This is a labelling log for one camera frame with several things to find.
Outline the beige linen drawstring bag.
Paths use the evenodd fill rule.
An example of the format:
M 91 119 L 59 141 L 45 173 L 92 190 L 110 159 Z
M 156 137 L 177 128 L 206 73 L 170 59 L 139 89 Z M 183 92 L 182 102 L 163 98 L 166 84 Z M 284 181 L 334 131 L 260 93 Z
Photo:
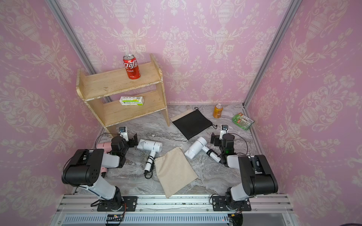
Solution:
M 189 164 L 182 149 L 176 147 L 155 160 L 156 176 L 164 190 L 166 198 L 198 178 Z

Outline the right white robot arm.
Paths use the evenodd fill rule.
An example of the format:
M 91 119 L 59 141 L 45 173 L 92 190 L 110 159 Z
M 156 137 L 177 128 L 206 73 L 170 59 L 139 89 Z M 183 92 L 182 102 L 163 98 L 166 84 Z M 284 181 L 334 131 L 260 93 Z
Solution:
M 221 151 L 216 160 L 225 167 L 238 169 L 241 177 L 241 183 L 228 188 L 225 195 L 210 196 L 214 211 L 252 211 L 250 198 L 276 194 L 279 189 L 266 156 L 236 153 L 234 139 L 229 133 L 222 137 L 211 135 L 210 143 Z

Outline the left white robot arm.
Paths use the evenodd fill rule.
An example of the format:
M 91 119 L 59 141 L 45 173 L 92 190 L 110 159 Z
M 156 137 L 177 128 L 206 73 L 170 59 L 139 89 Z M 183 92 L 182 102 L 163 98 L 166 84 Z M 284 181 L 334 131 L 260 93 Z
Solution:
M 105 149 L 78 149 L 65 164 L 62 172 L 63 184 L 85 189 L 98 198 L 90 206 L 97 211 L 134 212 L 137 206 L 136 196 L 123 197 L 120 188 L 108 183 L 102 176 L 102 168 L 122 168 L 126 154 L 131 147 L 138 145 L 137 134 L 126 140 L 123 136 L 112 138 L 111 151 Z

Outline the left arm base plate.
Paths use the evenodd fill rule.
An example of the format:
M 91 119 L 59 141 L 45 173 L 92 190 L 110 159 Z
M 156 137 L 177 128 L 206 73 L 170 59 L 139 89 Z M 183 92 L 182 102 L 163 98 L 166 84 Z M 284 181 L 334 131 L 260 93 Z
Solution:
M 100 200 L 97 207 L 98 212 L 106 211 L 126 211 L 134 212 L 137 207 L 137 196 L 123 196 L 119 201 Z

